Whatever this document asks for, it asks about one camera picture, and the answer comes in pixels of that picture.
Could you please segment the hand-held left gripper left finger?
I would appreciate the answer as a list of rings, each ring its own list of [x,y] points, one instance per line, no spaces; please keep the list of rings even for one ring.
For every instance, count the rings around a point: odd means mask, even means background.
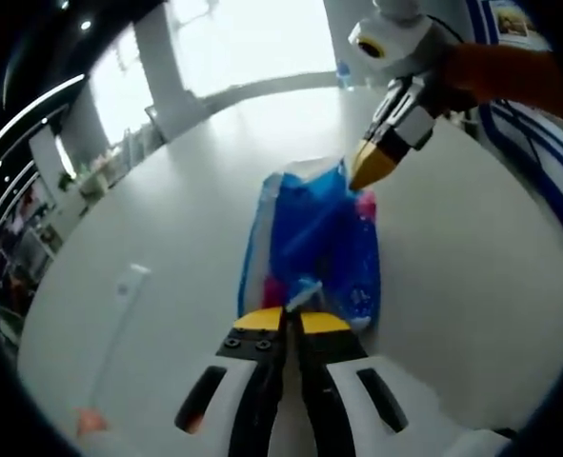
[[[237,319],[177,411],[178,454],[268,455],[286,356],[283,308],[261,308]]]

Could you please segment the person's left hand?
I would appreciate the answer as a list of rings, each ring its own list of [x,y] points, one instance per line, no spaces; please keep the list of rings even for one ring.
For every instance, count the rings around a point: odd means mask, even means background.
[[[80,407],[76,410],[76,435],[84,436],[88,433],[101,432],[109,429],[109,424],[103,415],[94,408]]]

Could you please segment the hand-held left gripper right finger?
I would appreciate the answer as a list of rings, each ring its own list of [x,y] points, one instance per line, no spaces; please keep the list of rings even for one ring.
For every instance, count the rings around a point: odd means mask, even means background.
[[[297,311],[293,327],[301,391],[319,456],[373,456],[378,438],[409,420],[350,325],[321,311]]]

